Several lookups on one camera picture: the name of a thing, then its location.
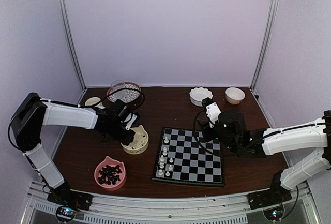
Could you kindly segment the cream cat-ear bowl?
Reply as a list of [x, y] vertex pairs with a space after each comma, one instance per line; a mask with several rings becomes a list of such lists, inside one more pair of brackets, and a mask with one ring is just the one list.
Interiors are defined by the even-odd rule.
[[133, 141], [129, 145], [121, 144], [123, 150], [130, 155], [138, 155], [145, 152], [149, 146], [149, 135], [143, 125], [131, 128], [135, 132]]

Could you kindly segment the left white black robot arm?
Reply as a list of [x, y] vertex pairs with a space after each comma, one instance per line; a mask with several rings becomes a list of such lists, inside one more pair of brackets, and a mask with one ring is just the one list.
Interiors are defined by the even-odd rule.
[[62, 205], [70, 205], [74, 201], [74, 193], [41, 144], [42, 128], [67, 126], [96, 130], [128, 145], [135, 134], [131, 126], [139, 118], [139, 114], [121, 100], [111, 108], [99, 108], [96, 104], [74, 105], [29, 93], [10, 120], [8, 139], [41, 174], [55, 198]]

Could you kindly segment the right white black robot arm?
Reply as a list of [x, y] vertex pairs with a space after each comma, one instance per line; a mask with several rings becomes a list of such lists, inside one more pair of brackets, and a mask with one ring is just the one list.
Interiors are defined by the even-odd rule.
[[276, 204], [301, 182], [330, 169], [330, 111], [306, 124], [285, 128], [247, 130], [244, 116], [228, 110], [207, 113], [206, 121], [198, 121], [206, 141], [218, 140], [238, 157], [264, 158], [284, 151], [314, 148], [294, 166], [274, 176], [274, 185], [265, 193], [265, 200]]

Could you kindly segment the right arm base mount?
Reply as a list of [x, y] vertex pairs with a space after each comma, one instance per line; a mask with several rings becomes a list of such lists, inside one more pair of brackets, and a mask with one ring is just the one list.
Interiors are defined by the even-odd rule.
[[284, 201], [289, 201], [292, 199], [292, 196], [291, 192], [288, 190], [280, 191], [268, 189], [264, 191], [249, 193], [247, 198], [250, 209], [255, 210], [258, 208], [265, 208], [272, 205], [281, 204]]

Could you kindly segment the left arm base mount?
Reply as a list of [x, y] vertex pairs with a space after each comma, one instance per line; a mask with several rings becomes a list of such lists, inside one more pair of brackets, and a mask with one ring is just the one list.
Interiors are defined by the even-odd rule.
[[77, 191], [52, 191], [47, 196], [49, 202], [68, 206], [74, 210], [88, 211], [92, 203], [93, 196], [88, 193]]

